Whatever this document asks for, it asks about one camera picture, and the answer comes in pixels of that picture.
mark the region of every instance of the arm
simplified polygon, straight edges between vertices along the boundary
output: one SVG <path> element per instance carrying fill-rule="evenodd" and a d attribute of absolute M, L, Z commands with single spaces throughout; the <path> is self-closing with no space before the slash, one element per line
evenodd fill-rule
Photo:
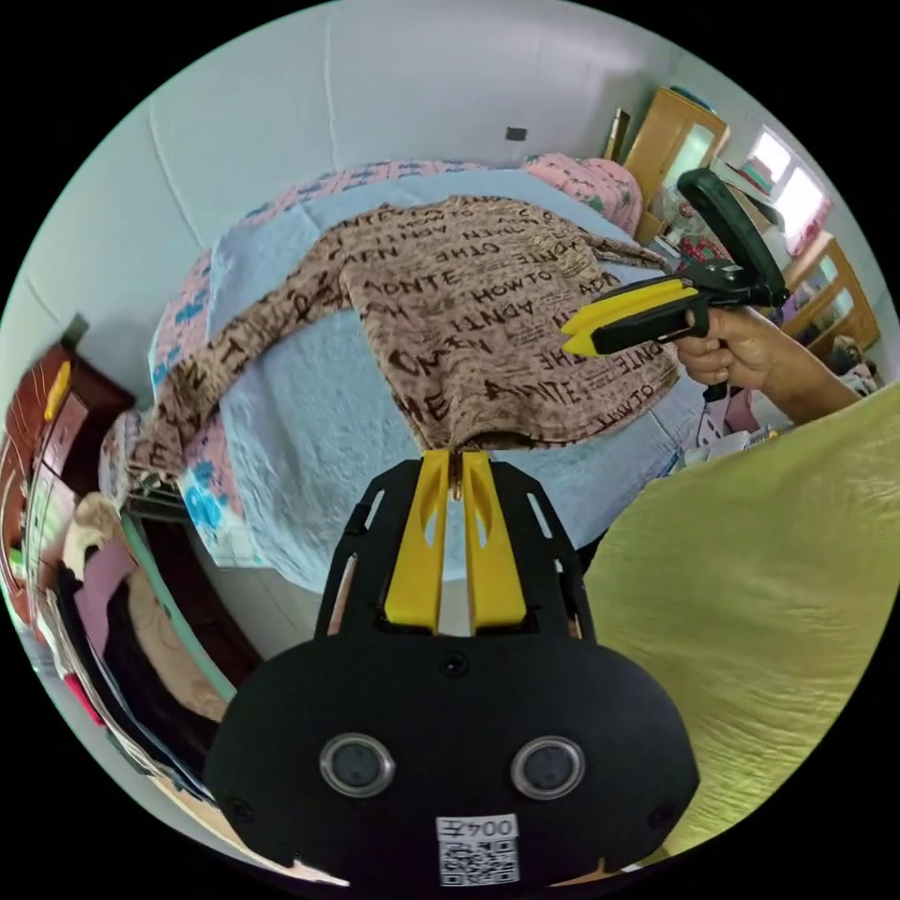
<path fill-rule="evenodd" d="M 761 391 L 795 425 L 859 399 L 813 354 L 752 309 L 711 309 L 707 336 L 686 337 L 676 347 L 696 382 Z"/>
<path fill-rule="evenodd" d="M 860 396 L 795 340 L 777 332 L 772 367 L 760 390 L 795 425 L 836 413 Z"/>

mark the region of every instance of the floor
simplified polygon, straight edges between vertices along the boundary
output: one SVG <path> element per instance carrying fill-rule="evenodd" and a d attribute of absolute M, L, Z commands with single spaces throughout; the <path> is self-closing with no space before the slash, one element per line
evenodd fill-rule
<path fill-rule="evenodd" d="M 223 606 L 263 659 L 312 639 L 322 600 L 318 594 L 291 584 L 274 569 L 218 568 L 194 531 L 191 544 Z M 442 634 L 469 634 L 467 606 L 465 581 L 444 585 Z"/>

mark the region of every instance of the yellow-green fabric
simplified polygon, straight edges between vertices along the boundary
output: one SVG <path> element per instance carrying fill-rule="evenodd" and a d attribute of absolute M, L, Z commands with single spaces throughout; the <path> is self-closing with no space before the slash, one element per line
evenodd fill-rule
<path fill-rule="evenodd" d="M 900 384 L 653 482 L 585 577 L 597 639 L 678 705 L 701 784 L 680 853 L 752 813 L 858 684 L 900 583 Z"/>

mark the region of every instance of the camera lens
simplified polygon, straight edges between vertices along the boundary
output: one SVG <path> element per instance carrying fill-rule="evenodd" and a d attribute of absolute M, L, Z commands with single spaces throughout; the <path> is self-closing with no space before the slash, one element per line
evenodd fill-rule
<path fill-rule="evenodd" d="M 584 775 L 584 754 L 566 738 L 548 736 L 529 741 L 512 765 L 516 790 L 532 800 L 558 800 L 574 790 Z"/>
<path fill-rule="evenodd" d="M 325 745 L 319 769 L 338 793 L 363 799 L 380 794 L 391 783 L 394 760 L 381 742 L 365 734 L 349 733 Z"/>

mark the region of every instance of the label sticker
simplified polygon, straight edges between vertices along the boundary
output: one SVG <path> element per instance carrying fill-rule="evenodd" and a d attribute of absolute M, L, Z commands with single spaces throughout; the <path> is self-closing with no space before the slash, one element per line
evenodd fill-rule
<path fill-rule="evenodd" d="M 441 884 L 445 888 L 519 880 L 515 815 L 440 817 L 437 832 Z"/>

